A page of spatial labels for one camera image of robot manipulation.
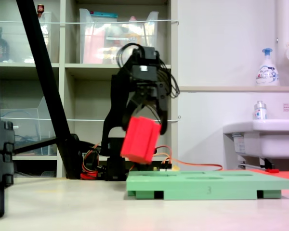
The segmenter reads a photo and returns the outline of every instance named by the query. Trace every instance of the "storage box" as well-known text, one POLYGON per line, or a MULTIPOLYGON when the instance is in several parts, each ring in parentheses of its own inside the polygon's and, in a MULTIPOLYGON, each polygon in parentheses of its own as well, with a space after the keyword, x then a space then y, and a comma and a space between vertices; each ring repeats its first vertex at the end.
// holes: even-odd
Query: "storage box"
MULTIPOLYGON (((52 12, 44 12, 40 18, 40 26, 52 63, 59 62, 60 26, 49 23, 57 21, 52 12)), ((22 23, 0 22, 0 62, 34 63, 22 23)))
MULTIPOLYGON (((15 131, 15 148, 55 136, 44 97, 37 108, 1 109, 0 116, 2 120, 13 123, 15 131)), ((50 145, 29 151, 25 154, 56 155, 56 153, 56 145, 50 145)))
MULTIPOLYGON (((117 64, 118 50, 128 43, 155 47, 157 42, 157 22, 104 23, 96 24, 86 9, 80 9, 80 63, 117 64)), ((151 12, 147 21, 157 20, 158 12, 151 12)), ((123 54, 123 62, 129 58, 134 47, 123 54)))

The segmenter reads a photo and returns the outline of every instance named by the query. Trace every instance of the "orange wire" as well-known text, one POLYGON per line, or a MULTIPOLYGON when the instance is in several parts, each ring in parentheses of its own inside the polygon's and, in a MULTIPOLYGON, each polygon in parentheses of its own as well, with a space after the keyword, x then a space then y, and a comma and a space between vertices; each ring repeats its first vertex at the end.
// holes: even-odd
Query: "orange wire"
POLYGON ((159 148, 167 148, 169 150, 169 152, 170 152, 170 154, 169 154, 170 157, 172 157, 172 149, 171 149, 171 147, 168 147, 166 145, 162 145, 162 146, 156 147, 156 149, 159 149, 159 148))
POLYGON ((216 171, 221 171, 223 169, 223 166, 222 165, 218 165, 218 164, 193 164, 193 163, 188 163, 188 162, 184 162, 184 161, 181 161, 181 160, 178 160, 178 159, 175 159, 175 158, 171 158, 167 153, 158 153, 158 154, 154 154, 155 155, 166 155, 168 157, 166 157, 165 160, 167 160, 168 158, 176 161, 176 162, 179 162, 181 164, 184 164, 184 165, 190 165, 190 166, 198 166, 198 167, 219 167, 219 169, 217 169, 216 171))
MULTIPOLYGON (((98 146, 99 144, 100 144, 100 143, 94 145, 92 148, 93 148, 93 149, 97 148, 97 146, 98 146)), ((81 167, 82 167, 82 170, 85 171, 85 172, 96 172, 96 170, 90 170, 90 169, 86 168, 86 167, 85 167, 85 164, 84 164, 85 159, 86 159, 92 152, 93 152, 92 150, 88 151, 88 152, 85 154, 84 158, 83 158, 81 167)))
POLYGON ((129 170, 129 171, 131 171, 131 170, 134 168, 134 166, 135 166, 135 164, 133 164, 133 166, 130 168, 130 170, 129 170))

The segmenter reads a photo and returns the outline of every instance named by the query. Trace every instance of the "circular hole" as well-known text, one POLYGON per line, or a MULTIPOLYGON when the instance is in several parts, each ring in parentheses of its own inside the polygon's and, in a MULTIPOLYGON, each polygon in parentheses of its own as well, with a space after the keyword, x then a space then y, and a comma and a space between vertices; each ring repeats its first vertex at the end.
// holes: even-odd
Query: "circular hole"
POLYGON ((221 176, 227 176, 227 177, 249 177, 252 176, 252 174, 245 174, 245 173, 236 173, 236 174, 232 174, 232 173, 224 173, 224 174, 220 174, 221 176))
POLYGON ((186 179, 190 180, 220 180, 222 177, 186 177, 186 179))
POLYGON ((186 175, 199 175, 199 174, 205 174, 205 172, 181 172, 181 174, 186 174, 186 175))

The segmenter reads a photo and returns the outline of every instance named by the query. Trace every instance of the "pipe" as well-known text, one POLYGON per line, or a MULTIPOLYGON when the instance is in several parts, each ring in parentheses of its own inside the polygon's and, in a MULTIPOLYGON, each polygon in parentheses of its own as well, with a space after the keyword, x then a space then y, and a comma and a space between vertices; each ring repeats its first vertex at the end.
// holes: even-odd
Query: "pipe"
POLYGON ((289 0, 276 0, 278 37, 276 64, 282 86, 289 86, 289 0))

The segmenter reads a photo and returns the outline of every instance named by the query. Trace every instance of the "blue pump cap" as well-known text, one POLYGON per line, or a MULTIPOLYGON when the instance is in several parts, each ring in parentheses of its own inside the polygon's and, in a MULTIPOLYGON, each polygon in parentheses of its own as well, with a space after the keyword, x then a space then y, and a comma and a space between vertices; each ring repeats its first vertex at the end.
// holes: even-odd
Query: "blue pump cap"
POLYGON ((270 55, 273 50, 271 48, 265 48, 262 50, 265 56, 270 55))

